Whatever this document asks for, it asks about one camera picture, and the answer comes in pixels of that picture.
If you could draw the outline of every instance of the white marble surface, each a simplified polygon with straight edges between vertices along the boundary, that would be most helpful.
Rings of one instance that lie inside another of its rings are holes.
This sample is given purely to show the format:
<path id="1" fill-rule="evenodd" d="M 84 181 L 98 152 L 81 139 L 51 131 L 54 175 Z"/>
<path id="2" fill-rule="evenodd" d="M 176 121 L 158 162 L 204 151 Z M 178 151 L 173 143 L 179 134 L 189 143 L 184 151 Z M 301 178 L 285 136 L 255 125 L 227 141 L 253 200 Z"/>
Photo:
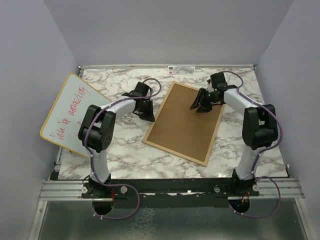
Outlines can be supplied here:
<path id="1" fill-rule="evenodd" d="M 162 91 L 153 98 L 154 115 L 163 101 L 172 81 L 196 88 L 206 87 L 206 80 L 213 73 L 231 70 L 244 79 L 241 91 L 256 101 L 263 102 L 258 82 L 251 68 L 201 68 L 194 76 L 168 75 L 164 68 L 136 69 L 87 69 L 83 79 L 104 95 L 115 100 L 124 92 L 133 90 L 138 81 L 153 77 L 160 80 Z M 239 85 L 236 76 L 227 74 L 229 84 Z M 156 91 L 157 84 L 148 82 Z M 243 117 L 226 105 L 211 156 L 206 167 L 159 150 L 142 142 L 150 122 L 134 114 L 119 119 L 114 128 L 113 140 L 107 149 L 108 167 L 114 179 L 152 178 L 224 178 L 230 177 L 239 164 L 244 142 Z M 59 180 L 82 179 L 90 173 L 89 159 L 63 149 Z M 286 177 L 287 173 L 279 148 L 267 151 L 256 171 L 257 176 Z"/>

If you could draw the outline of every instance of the gray wall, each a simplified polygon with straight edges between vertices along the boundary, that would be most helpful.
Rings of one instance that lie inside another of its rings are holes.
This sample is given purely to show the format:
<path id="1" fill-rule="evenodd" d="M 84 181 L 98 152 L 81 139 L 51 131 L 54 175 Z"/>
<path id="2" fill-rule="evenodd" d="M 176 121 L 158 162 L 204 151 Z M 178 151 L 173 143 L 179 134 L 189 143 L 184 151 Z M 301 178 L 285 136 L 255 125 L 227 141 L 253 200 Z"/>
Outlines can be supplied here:
<path id="1" fill-rule="evenodd" d="M 292 0 L 44 0 L 79 65 L 257 64 Z"/>
<path id="2" fill-rule="evenodd" d="M 42 0 L 0 1 L 0 238 L 27 239 L 57 146 L 39 132 L 77 70 Z"/>
<path id="3" fill-rule="evenodd" d="M 320 238 L 320 1 L 295 0 L 257 66 L 284 128 L 281 152 L 298 176 Z"/>

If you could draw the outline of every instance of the gray floor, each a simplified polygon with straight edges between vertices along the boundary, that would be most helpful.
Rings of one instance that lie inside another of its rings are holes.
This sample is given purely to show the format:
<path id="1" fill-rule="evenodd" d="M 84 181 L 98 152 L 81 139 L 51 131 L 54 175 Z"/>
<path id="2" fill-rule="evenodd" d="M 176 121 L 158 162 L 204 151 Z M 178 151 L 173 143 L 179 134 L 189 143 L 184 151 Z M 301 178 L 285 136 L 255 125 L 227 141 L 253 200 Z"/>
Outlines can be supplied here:
<path id="1" fill-rule="evenodd" d="M 251 201 L 248 213 L 266 214 L 276 200 Z M 114 209 L 112 215 L 130 209 Z M 229 208 L 142 208 L 126 220 L 93 217 L 90 202 L 49 202 L 41 240 L 306 240 L 294 199 L 264 219 L 235 215 Z"/>

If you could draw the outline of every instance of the whiteboard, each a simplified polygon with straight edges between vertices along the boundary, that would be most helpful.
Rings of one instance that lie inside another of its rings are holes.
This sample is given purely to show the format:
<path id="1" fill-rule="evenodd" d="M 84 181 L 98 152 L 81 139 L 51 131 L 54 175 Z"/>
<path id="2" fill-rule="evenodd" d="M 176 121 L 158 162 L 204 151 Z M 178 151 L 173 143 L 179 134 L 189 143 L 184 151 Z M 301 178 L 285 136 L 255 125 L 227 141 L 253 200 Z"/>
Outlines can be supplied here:
<path id="1" fill-rule="evenodd" d="M 80 77 L 70 73 L 46 117 L 40 135 L 51 143 L 88 157 L 86 148 L 78 139 L 81 123 L 90 105 L 101 106 L 110 102 Z"/>

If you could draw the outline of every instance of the cork board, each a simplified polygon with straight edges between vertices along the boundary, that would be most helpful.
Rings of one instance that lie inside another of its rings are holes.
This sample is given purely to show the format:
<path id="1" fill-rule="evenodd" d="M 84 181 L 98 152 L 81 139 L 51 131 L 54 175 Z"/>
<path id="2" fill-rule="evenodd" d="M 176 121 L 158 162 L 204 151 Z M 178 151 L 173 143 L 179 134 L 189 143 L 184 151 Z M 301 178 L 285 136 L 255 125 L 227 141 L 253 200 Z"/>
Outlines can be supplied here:
<path id="1" fill-rule="evenodd" d="M 198 91 L 197 88 L 174 81 L 143 142 L 206 166 L 223 106 L 215 105 L 211 112 L 190 110 Z"/>

